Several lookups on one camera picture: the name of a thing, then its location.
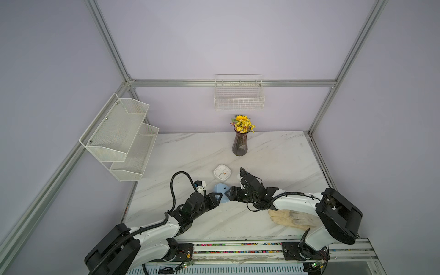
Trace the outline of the light blue alarm clock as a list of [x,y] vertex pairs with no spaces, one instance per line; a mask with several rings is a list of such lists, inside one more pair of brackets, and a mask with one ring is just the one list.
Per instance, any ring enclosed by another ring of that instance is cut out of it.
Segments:
[[230,202],[230,199],[226,196],[226,192],[228,190],[230,190],[230,186],[224,184],[224,183],[218,183],[215,185],[214,187],[214,192],[215,193],[221,193],[222,194],[222,198],[221,198],[221,203],[225,204],[227,202]]

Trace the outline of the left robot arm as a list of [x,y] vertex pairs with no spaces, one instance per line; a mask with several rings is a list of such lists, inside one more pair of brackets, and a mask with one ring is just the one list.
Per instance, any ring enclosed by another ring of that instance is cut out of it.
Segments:
[[191,194],[185,204],[165,213],[156,224],[129,228],[125,223],[114,226],[87,254],[85,265],[90,275],[124,275],[137,264],[167,260],[176,254],[175,237],[188,231],[195,219],[220,205],[223,194]]

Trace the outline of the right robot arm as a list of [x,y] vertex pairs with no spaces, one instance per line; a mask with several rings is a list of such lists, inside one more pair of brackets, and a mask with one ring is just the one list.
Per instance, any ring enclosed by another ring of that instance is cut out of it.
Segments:
[[253,205],[259,211],[289,210],[319,219],[321,225],[305,231],[299,244],[301,248],[319,251],[335,242],[352,245],[359,238],[363,213],[335,189],[306,194],[265,187],[244,168],[240,168],[239,179],[240,187],[224,192],[230,201]]

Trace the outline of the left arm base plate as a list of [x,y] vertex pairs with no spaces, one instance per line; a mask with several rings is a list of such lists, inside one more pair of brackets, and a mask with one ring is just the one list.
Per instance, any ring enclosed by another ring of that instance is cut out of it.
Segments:
[[169,250],[163,258],[164,262],[182,262],[187,259],[188,256],[192,258],[194,251],[194,244],[192,243],[179,243],[175,239],[167,239]]

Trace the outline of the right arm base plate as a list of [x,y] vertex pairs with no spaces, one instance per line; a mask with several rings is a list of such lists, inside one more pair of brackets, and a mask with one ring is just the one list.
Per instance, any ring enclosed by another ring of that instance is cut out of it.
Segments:
[[287,261],[296,260],[306,262],[311,260],[327,261],[329,259],[328,249],[326,247],[316,251],[304,242],[282,242],[281,246],[284,259]]

